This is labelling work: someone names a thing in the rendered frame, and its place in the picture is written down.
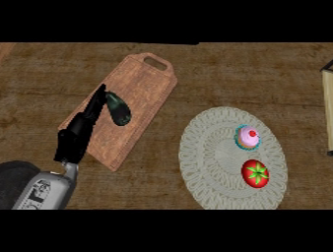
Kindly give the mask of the white round woven placemat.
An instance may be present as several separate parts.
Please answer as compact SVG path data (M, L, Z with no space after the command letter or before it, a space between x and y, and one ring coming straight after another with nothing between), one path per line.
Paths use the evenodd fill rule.
M235 144L235 129L246 124L260 134L254 151ZM240 167L248 159L266 165L270 173L263 188L243 182ZM286 191L288 168L279 141L264 123L246 111L221 106L201 112L184 129L178 150L186 187L199 205L212 210L272 210Z

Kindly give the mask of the red tomato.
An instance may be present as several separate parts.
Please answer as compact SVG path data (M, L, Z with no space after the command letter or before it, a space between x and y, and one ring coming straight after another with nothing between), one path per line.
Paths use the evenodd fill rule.
M269 169L257 160L248 159L240 167L240 176L246 185L255 189L263 188L270 179Z

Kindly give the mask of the pink frosted cupcake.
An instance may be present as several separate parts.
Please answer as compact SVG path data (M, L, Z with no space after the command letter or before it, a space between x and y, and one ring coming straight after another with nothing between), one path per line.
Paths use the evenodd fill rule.
M258 131L246 124L236 127L233 139L236 146L245 151L254 151L261 144Z

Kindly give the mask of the dark green eggplant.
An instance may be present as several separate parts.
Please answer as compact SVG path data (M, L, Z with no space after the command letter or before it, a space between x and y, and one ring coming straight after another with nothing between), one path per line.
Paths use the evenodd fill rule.
M118 126L125 126L131 118L128 106L119 96L112 92L106 92L106 100L113 123Z

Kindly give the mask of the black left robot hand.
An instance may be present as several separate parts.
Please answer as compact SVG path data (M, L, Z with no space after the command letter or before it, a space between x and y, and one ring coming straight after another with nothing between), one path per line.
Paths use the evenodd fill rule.
M82 112L78 112L66 126L57 132L57 148L54 161L78 163L84 157L92 127L106 104L106 85L100 85L92 93Z

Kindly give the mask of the brown wooden cutting board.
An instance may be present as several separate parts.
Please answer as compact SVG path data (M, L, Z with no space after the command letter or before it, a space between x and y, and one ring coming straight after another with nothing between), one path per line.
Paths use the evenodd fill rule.
M129 54L98 84L97 88L106 85L106 92L115 93L124 100L131 115L125 126L118 126L104 104L92 127L85 154L110 171L118 170L175 84L171 63L149 52ZM60 123L58 131L66 128L75 114L84 111L97 88Z

